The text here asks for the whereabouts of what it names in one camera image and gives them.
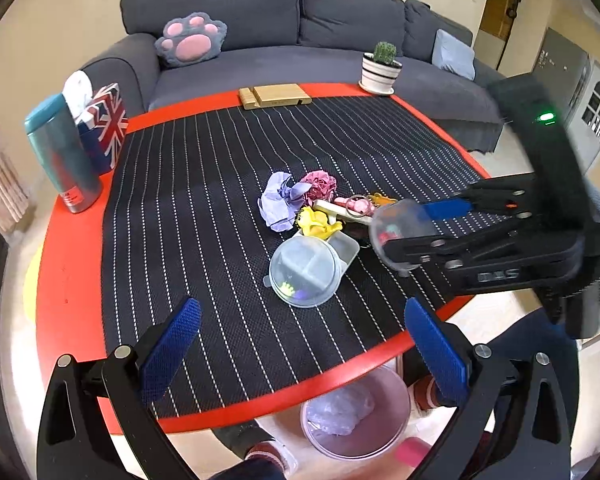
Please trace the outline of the grey refrigerator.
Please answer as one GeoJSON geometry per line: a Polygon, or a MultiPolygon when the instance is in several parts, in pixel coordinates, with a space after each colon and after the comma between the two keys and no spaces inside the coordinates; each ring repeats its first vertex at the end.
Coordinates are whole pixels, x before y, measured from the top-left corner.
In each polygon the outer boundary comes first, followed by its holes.
{"type": "Polygon", "coordinates": [[[590,65],[585,50],[556,30],[546,30],[532,74],[545,87],[562,118],[568,119],[576,108],[590,65]]]}

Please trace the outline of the yellow duck toy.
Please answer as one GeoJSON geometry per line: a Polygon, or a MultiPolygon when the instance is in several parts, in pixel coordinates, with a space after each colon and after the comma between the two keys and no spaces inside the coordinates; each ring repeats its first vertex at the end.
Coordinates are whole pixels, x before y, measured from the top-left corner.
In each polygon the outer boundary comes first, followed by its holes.
{"type": "Polygon", "coordinates": [[[319,240],[328,240],[329,237],[342,230],[342,223],[339,220],[330,222],[327,214],[309,206],[300,209],[297,226],[303,236],[315,237],[319,240]]]}

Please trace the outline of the wooden stand block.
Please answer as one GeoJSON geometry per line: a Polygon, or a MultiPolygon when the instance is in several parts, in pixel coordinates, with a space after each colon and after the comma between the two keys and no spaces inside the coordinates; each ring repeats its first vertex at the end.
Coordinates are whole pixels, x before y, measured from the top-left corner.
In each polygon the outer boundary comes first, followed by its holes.
{"type": "Polygon", "coordinates": [[[312,98],[298,84],[245,87],[238,90],[238,96],[245,110],[312,103],[312,98]]]}

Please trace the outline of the cat paw cushion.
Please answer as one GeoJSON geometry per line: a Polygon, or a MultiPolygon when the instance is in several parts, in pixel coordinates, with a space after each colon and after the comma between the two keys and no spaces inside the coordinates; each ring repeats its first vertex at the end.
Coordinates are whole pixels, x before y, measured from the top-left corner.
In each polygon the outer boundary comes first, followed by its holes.
{"type": "Polygon", "coordinates": [[[227,26],[207,13],[194,12],[168,21],[155,50],[166,66],[183,67],[212,60],[220,55],[227,26]]]}

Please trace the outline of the purple paper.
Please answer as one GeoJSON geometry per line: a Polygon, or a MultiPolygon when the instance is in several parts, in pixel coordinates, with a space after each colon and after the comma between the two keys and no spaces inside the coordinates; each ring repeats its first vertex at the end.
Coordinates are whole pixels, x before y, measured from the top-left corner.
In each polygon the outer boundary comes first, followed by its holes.
{"type": "Polygon", "coordinates": [[[306,203],[306,194],[312,188],[306,182],[289,184],[290,179],[291,174],[273,172],[258,199],[262,219],[268,228],[277,233],[294,227],[297,214],[306,203]]]}

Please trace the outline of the teal tumbler bottle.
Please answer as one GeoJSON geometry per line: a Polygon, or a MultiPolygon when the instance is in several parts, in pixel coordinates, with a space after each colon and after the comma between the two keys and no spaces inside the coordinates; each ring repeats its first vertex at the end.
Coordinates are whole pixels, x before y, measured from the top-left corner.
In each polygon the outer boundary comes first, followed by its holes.
{"type": "Polygon", "coordinates": [[[57,93],[46,98],[30,111],[23,125],[38,162],[68,211],[79,214],[90,208],[99,198],[102,184],[64,96],[57,93]]]}

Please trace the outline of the black striped table mat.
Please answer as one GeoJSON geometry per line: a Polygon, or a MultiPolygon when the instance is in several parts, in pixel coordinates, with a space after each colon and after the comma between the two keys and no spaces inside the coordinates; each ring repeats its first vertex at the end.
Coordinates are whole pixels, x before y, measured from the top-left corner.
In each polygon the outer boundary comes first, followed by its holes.
{"type": "Polygon", "coordinates": [[[201,330],[159,417],[208,412],[283,390],[402,332],[407,297],[440,308],[439,271],[402,278],[370,248],[326,304],[296,309],[263,283],[283,234],[262,219],[268,178],[324,170],[342,195],[429,202],[479,180],[455,146],[388,98],[240,107],[171,120],[126,137],[104,215],[102,322],[108,348],[137,341],[185,297],[201,330]]]}

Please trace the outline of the pink trash bin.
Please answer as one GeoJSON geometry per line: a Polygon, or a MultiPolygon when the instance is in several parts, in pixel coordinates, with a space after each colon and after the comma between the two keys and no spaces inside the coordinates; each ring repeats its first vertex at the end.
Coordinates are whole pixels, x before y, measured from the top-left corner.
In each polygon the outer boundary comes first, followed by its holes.
{"type": "Polygon", "coordinates": [[[377,367],[355,382],[302,405],[304,436],[323,455],[359,462],[391,450],[411,415],[407,386],[396,371],[377,367]]]}

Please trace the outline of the orange turtle toy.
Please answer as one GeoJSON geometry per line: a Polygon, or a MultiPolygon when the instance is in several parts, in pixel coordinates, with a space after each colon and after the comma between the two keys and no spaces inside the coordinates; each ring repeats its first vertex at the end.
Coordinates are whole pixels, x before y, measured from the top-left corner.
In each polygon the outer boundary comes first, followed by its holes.
{"type": "Polygon", "coordinates": [[[396,198],[385,196],[381,193],[368,194],[367,199],[373,204],[375,208],[379,208],[386,205],[392,205],[398,201],[396,198]]]}

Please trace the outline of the light blue cushion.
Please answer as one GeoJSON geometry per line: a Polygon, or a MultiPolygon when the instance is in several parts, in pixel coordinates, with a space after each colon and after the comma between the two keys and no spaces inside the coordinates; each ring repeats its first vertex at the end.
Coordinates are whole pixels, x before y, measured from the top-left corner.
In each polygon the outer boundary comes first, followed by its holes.
{"type": "Polygon", "coordinates": [[[437,30],[431,57],[433,66],[474,81],[476,76],[474,61],[475,51],[471,47],[449,32],[443,29],[437,30]]]}

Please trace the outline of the pink plush keychain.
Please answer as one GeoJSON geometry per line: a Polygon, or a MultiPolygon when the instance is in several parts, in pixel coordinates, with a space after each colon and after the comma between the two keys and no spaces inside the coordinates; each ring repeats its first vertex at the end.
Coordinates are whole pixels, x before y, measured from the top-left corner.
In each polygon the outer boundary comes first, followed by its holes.
{"type": "Polygon", "coordinates": [[[357,217],[370,217],[375,211],[375,205],[364,195],[338,196],[334,199],[334,204],[357,217]]]}

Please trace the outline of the union jack tissue box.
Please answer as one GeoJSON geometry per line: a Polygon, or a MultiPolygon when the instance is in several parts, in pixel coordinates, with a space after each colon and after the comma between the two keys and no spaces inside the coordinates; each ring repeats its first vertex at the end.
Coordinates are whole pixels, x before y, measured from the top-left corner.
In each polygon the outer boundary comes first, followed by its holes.
{"type": "Polygon", "coordinates": [[[119,85],[95,91],[90,77],[77,70],[66,80],[62,95],[96,174],[108,174],[117,165],[129,125],[119,85]]]}

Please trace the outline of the potted cactus striped pot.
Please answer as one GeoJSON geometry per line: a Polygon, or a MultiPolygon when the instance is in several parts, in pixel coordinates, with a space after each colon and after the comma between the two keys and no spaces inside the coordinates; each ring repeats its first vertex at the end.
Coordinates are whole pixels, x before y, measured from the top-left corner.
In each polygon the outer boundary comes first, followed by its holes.
{"type": "Polygon", "coordinates": [[[387,41],[378,42],[373,52],[363,53],[358,85],[374,96],[392,96],[401,70],[402,64],[396,60],[396,46],[387,41]]]}

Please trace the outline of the dark grey sofa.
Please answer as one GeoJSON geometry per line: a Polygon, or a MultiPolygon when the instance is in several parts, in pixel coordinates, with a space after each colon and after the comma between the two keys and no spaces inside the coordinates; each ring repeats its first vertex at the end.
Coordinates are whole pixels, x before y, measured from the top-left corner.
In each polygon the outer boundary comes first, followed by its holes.
{"type": "Polygon", "coordinates": [[[437,32],[471,44],[471,31],[419,0],[121,0],[124,37],[84,65],[95,87],[117,84],[126,110],[157,108],[260,84],[357,84],[365,53],[381,41],[402,66],[404,99],[468,151],[489,153],[503,124],[486,89],[498,73],[481,62],[464,78],[434,65],[437,32]],[[156,41],[174,18],[204,12],[226,25],[221,53],[171,67],[156,41]]]}

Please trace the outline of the clear round plastic lid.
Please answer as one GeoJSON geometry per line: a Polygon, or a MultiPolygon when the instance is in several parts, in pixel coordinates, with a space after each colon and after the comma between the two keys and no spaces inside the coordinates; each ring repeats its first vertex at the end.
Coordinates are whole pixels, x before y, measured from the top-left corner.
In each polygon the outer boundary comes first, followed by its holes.
{"type": "Polygon", "coordinates": [[[296,235],[276,248],[263,285],[291,307],[306,309],[332,298],[340,280],[340,259],[329,244],[296,235]]]}

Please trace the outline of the clear plastic cup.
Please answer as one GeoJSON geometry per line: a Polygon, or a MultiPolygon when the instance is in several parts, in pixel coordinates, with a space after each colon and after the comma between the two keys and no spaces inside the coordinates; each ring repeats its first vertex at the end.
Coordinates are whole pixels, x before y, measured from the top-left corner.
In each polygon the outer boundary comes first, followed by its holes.
{"type": "Polygon", "coordinates": [[[425,208],[414,200],[399,200],[396,203],[380,206],[370,217],[368,237],[374,252],[388,268],[400,276],[407,276],[420,265],[420,257],[414,263],[399,262],[387,255],[385,244],[397,240],[405,242],[408,238],[438,235],[434,222],[425,208]]]}

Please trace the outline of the white divided plastic container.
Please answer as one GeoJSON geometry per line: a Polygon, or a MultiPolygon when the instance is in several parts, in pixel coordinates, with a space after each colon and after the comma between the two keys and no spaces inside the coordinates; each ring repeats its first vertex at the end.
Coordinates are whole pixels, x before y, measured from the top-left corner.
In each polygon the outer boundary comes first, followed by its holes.
{"type": "Polygon", "coordinates": [[[342,231],[337,231],[332,234],[332,236],[326,240],[326,243],[329,244],[340,259],[342,272],[346,272],[347,268],[358,256],[360,244],[358,244],[354,238],[342,231]]]}

